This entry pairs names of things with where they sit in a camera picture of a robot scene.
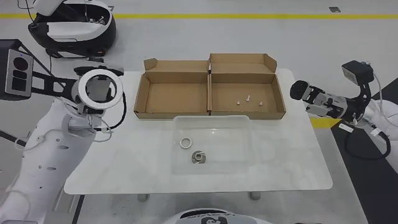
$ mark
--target cardboard box lid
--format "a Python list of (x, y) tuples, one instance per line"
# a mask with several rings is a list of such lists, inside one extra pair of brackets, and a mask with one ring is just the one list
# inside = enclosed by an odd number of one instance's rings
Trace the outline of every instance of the cardboard box lid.
[(209, 61), (207, 60), (157, 60), (151, 58), (144, 60), (146, 72), (192, 72), (208, 73)]
[(275, 74), (277, 62), (267, 54), (210, 54), (211, 73)]

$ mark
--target clear plastic container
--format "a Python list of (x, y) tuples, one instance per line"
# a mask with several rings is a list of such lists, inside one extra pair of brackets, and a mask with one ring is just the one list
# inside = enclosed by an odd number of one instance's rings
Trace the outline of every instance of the clear plastic container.
[[(180, 145), (184, 138), (192, 142), (188, 149)], [(174, 118), (172, 147), (173, 174), (245, 173), (254, 162), (247, 116), (178, 116)], [(204, 164), (193, 163), (195, 151), (204, 152)]]

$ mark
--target yellow floor line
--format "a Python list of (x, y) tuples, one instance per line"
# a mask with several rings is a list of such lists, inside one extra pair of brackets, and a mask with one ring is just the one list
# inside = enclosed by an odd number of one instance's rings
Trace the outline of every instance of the yellow floor line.
[[(173, 14), (122, 14), (117, 19), (398, 19), (398, 14), (223, 14), (223, 13), (173, 13)], [(0, 13), (0, 19), (28, 19), (28, 13)]]
[(310, 120), (311, 120), (312, 127), (314, 129), (326, 129), (326, 128), (332, 128), (341, 119), (310, 118)]

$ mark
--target cardboard box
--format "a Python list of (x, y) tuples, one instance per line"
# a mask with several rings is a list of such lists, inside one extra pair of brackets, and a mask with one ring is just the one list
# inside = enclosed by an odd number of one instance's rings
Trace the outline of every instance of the cardboard box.
[(211, 54), (210, 64), (211, 115), (247, 115), (250, 119), (285, 115), (273, 58), (267, 54)]
[(209, 115), (209, 61), (145, 60), (134, 112), (139, 119)]

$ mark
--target metal nut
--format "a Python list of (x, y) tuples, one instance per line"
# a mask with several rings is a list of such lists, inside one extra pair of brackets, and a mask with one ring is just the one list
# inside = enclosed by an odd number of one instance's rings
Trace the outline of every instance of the metal nut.
[(192, 162), (194, 164), (204, 164), (206, 162), (206, 154), (203, 151), (195, 151), (192, 154)]

